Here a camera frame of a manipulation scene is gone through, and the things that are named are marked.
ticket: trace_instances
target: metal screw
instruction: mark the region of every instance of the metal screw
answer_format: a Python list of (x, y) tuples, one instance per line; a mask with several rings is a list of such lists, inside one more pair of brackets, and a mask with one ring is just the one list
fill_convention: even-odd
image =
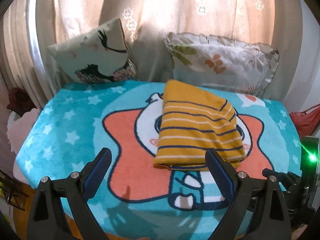
[(44, 177), (42, 177), (41, 182), (47, 182), (47, 180), (48, 180), (48, 177), (44, 176)]
[(238, 173), (238, 176), (239, 176), (241, 179), (244, 179), (244, 178), (247, 176), (247, 174), (246, 174), (245, 172), (243, 172), (243, 171), (240, 171), (240, 172)]
[(275, 181), (277, 181), (277, 178), (276, 178), (276, 176), (273, 176), (273, 175), (271, 175), (270, 177), (269, 177), (269, 179), (272, 181), (272, 182), (275, 182)]
[(71, 178), (76, 179), (79, 177), (79, 172), (75, 171), (73, 173), (71, 173)]

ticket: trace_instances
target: green led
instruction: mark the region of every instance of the green led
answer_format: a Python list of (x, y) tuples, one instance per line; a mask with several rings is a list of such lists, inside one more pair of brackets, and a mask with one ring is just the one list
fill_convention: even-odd
[(309, 160), (315, 163), (317, 161), (317, 157), (314, 154), (309, 154)]
[(316, 161), (318, 161), (317, 157), (315, 154), (311, 153), (310, 151), (308, 151), (302, 144), (301, 144), (302, 148), (309, 154), (309, 160), (313, 163), (315, 163)]

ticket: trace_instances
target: wooden floor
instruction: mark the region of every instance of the wooden floor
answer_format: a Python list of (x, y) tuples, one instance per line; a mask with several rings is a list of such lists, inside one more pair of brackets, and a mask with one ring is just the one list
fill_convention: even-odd
[[(23, 185), (23, 192), (25, 192), (26, 194), (29, 195), (29, 198), (27, 199), (26, 204), (25, 204), (25, 211), (14, 208), (13, 209), (13, 221), (14, 221), (14, 225), (15, 225), (18, 236), (21, 239), (27, 239), (26, 238), (27, 222), (28, 222), (28, 218), (29, 218), (29, 212), (31, 209), (33, 196), (36, 191), (32, 190), (29, 185), (24, 184)], [(70, 229), (71, 229), (73, 236), (78, 239), (83, 240), (75, 221), (73, 219), (71, 219), (68, 215), (66, 215), (66, 217), (67, 217), (67, 221), (68, 221), (68, 224), (70, 226)], [(295, 232), (293, 232), (292, 233), (292, 240), (296, 240), (300, 236), (300, 234), (303, 232), (304, 229), (305, 229), (305, 227), (301, 227), (298, 230), (296, 230)], [(110, 240), (129, 240), (129, 239), (121, 238), (118, 236), (113, 236), (113, 235), (110, 235), (107, 233), (106, 233), (106, 235), (109, 237)], [(237, 236), (235, 238), (235, 240), (241, 238), (242, 236)]]

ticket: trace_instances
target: navy stripe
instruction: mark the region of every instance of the navy stripe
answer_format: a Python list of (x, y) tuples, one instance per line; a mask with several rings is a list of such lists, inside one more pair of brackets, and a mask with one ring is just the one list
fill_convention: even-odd
[[(202, 148), (202, 147), (192, 146), (192, 145), (164, 145), (164, 146), (158, 147), (158, 150), (165, 149), (165, 148), (192, 148), (192, 149), (199, 149), (199, 150), (205, 150), (205, 151), (208, 150), (208, 148)], [(229, 151), (239, 150), (242, 148), (243, 146), (241, 145), (232, 149), (215, 149), (215, 150), (217, 152), (229, 152)]]
[(168, 130), (168, 129), (194, 130), (194, 131), (199, 131), (199, 132), (203, 132), (203, 133), (210, 133), (210, 132), (213, 132), (213, 133), (215, 133), (215, 134), (216, 134), (216, 135), (218, 135), (218, 136), (220, 136), (220, 135), (224, 135), (224, 134), (227, 134), (227, 133), (232, 133), (232, 132), (237, 131), (237, 129), (233, 129), (233, 130), (226, 131), (226, 132), (223, 132), (223, 133), (216, 133), (214, 130), (200, 130), (200, 129), (197, 129), (197, 128), (194, 128), (194, 127), (179, 127), (179, 126), (168, 126), (168, 127), (163, 127), (163, 128), (161, 128), (161, 129), (160, 129), (160, 131)]
[(227, 103), (228, 103), (228, 100), (226, 100), (226, 102), (224, 103), (224, 105), (221, 107), (220, 111), (226, 106)]
[(225, 119), (225, 118), (211, 119), (210, 117), (208, 117), (208, 116), (205, 115), (205, 114), (190, 114), (190, 113), (180, 112), (180, 111), (166, 112), (166, 113), (162, 114), (162, 116), (164, 116), (164, 115), (166, 115), (166, 114), (187, 114), (187, 115), (192, 115), (192, 116), (203, 116), (203, 117), (206, 117), (206, 118), (208, 118), (210, 121), (213, 121), (213, 122), (220, 121), (220, 120), (226, 120), (226, 121), (228, 121), (228, 120)]
[(234, 117), (236, 116), (236, 112), (233, 114), (233, 116), (229, 119), (229, 122), (234, 119)]
[(190, 102), (190, 101), (175, 101), (175, 100), (168, 100), (165, 102), (166, 103), (188, 103), (188, 104), (192, 104), (192, 105), (196, 105), (196, 106), (203, 106), (203, 107), (207, 107), (209, 109), (213, 109), (213, 110), (216, 110), (216, 111), (219, 111), (221, 112), (221, 110), (226, 106), (228, 100), (225, 101), (224, 105), (221, 107), (221, 109), (217, 109), (217, 108), (214, 108), (214, 107), (211, 107), (211, 106), (206, 106), (206, 105), (202, 105), (202, 104), (198, 104), (198, 103), (194, 103), (194, 102)]
[(157, 165), (166, 166), (166, 167), (169, 167), (170, 169), (180, 169), (180, 170), (202, 169), (202, 168), (206, 168), (207, 167), (207, 165), (188, 166), (188, 167), (170, 166), (170, 165), (167, 165), (167, 164), (157, 164)]

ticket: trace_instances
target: curtain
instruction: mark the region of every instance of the curtain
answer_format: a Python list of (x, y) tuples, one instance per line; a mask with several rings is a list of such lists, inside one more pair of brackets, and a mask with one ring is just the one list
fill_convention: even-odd
[(119, 17), (143, 81), (173, 77), (164, 33), (221, 35), (279, 49), (279, 67), (263, 97), (282, 100), (298, 64), (301, 14), (300, 0), (15, 0), (0, 32), (1, 72), (8, 89), (25, 89), (41, 108), (72, 81), (46, 47)]
[[(274, 0), (57, 2), (66, 38), (87, 32), (113, 17), (120, 17), (130, 59), (137, 66), (141, 79), (145, 81), (165, 82), (172, 78), (170, 58), (164, 57), (165, 46), (162, 38), (165, 32), (213, 34), (267, 44), (271, 44), (273, 36)], [(56, 23), (56, 29), (61, 28), (62, 26)]]

